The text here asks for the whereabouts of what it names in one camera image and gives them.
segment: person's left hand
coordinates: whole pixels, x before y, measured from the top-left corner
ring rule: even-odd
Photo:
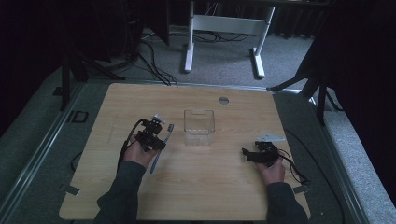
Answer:
[[[134,161],[143,165],[146,169],[157,154],[157,150],[152,149],[145,152],[139,142],[135,141],[134,135],[131,136],[132,144],[126,149],[124,154],[124,161]]]

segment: metal stand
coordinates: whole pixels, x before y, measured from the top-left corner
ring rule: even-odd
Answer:
[[[265,77],[262,66],[262,46],[274,15],[274,7],[269,7],[265,21],[250,20],[240,18],[227,18],[217,16],[194,15],[194,2],[190,2],[190,25],[189,25],[189,45],[187,48],[185,71],[192,71],[192,54],[194,53],[193,32],[194,30],[214,31],[223,33],[235,33],[243,35],[259,35],[260,40],[257,48],[253,48],[253,57],[259,77]]]
[[[116,79],[124,80],[125,77],[119,77],[114,73],[105,69],[101,64],[97,63],[95,60],[88,58],[81,51],[79,51],[74,43],[73,39],[67,32],[64,18],[62,13],[60,13],[56,4],[51,0],[44,1],[44,7],[49,13],[52,21],[54,22],[55,33],[60,38],[60,51],[64,52],[62,59],[62,105],[61,111],[63,111],[70,101],[70,70],[73,72],[74,77],[77,81],[85,82],[88,80],[89,76],[85,69],[83,63],[89,64],[92,68],[98,72],[104,74],[105,76]]]

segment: black controller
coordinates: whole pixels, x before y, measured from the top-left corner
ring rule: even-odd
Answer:
[[[137,125],[139,125],[139,123],[142,123],[142,126],[144,126],[145,129],[143,131],[138,131],[137,135],[134,138],[136,139],[137,142],[140,143],[140,145],[142,146],[144,151],[150,151],[152,149],[163,150],[166,147],[166,140],[169,138],[169,135],[173,130],[173,124],[171,124],[168,128],[168,132],[169,132],[168,136],[166,137],[166,139],[164,141],[162,141],[161,139],[159,139],[157,137],[157,135],[163,129],[163,126],[161,126],[162,121],[161,121],[159,115],[155,115],[154,117],[151,118],[151,120],[140,119],[134,125],[130,134],[128,135],[128,138],[124,141],[124,143],[122,145],[121,153],[119,156],[119,162],[118,162],[118,166],[117,166],[117,171],[118,171],[118,168],[120,167],[120,164],[123,160],[126,149],[130,146],[128,144],[130,143],[130,139],[131,139],[132,135],[134,134],[134,130],[136,129]]]
[[[256,141],[255,146],[259,152],[250,152],[249,150],[242,148],[242,152],[247,157],[248,161],[263,163],[267,167],[270,167],[279,158],[278,149],[271,142]]]

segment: circular hole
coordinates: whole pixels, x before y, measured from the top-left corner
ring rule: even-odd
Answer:
[[[219,103],[221,103],[222,105],[227,105],[228,103],[230,103],[230,101],[228,100],[227,97],[221,96],[219,98]]]

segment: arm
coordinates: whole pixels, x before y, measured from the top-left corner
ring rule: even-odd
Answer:
[[[295,200],[289,184],[284,183],[285,167],[282,158],[271,167],[256,163],[257,168],[267,186],[268,194],[268,223],[308,223],[305,210]]]
[[[125,151],[119,172],[108,193],[99,198],[99,213],[94,224],[100,223],[136,223],[137,192],[143,174],[149,167],[156,150],[145,152],[140,143],[134,141]]]
[[[142,165],[123,161],[110,191],[97,201],[100,211],[93,223],[135,223],[137,192],[145,172]]]

